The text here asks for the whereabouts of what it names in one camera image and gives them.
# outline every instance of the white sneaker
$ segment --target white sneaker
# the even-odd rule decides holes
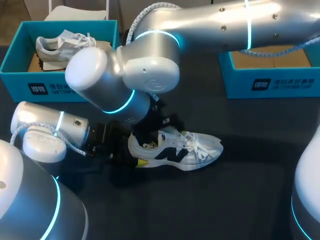
[[[36,39],[35,49],[38,57],[43,61],[44,71],[61,70],[67,67],[70,59],[81,49],[98,47],[105,51],[112,50],[107,41],[96,41],[93,37],[81,33],[72,33],[64,30],[56,38]]]
[[[215,161],[224,149],[214,136],[188,131],[181,134],[174,127],[159,130],[157,144],[138,139],[131,134],[128,149],[134,158],[147,161],[144,168],[172,165],[183,171],[195,170]]]

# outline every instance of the robotic arm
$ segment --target robotic arm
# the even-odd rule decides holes
[[[79,51],[65,79],[112,118],[136,125],[150,122],[150,93],[168,92],[179,83],[180,53],[296,45],[319,36],[317,0],[241,0],[184,9],[160,2],[136,18],[127,45],[108,53]]]

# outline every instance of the shoe box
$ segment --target shoe box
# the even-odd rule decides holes
[[[251,49],[279,53],[293,46]],[[278,57],[249,56],[238,51],[219,55],[229,99],[320,97],[320,45]]]
[[[36,39],[53,39],[64,30],[106,41],[115,50],[120,45],[116,20],[23,21],[4,57],[0,78],[14,102],[86,102],[69,88],[64,70],[42,71],[36,54]]]

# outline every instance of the teal box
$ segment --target teal box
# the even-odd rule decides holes
[[[227,98],[320,97],[320,45],[310,45],[304,52],[311,67],[236,69],[230,52],[220,54]]]
[[[28,72],[37,37],[53,39],[63,30],[90,33],[97,41],[112,43],[113,50],[120,45],[116,20],[23,21],[0,67],[0,77],[14,102],[86,102],[68,89],[64,71]]]

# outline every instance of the white chair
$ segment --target white chair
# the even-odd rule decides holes
[[[106,0],[106,8],[101,11],[88,11],[68,6],[57,6],[52,10],[52,0],[48,0],[49,15],[45,21],[79,21],[79,20],[108,20],[109,0]]]

